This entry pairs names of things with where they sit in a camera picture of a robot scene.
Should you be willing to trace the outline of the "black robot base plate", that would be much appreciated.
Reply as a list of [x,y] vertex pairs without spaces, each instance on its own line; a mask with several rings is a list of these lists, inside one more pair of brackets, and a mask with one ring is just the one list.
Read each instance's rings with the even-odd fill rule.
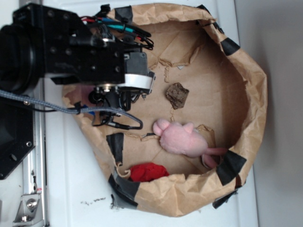
[[5,180],[34,148],[33,111],[0,99],[0,179]]

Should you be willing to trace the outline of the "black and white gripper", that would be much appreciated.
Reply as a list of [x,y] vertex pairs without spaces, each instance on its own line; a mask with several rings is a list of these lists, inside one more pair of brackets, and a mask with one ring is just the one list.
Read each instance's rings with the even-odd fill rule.
[[148,68],[147,54],[140,48],[127,49],[122,65],[115,69],[118,78],[94,88],[93,104],[129,111],[139,96],[152,92],[155,74]]

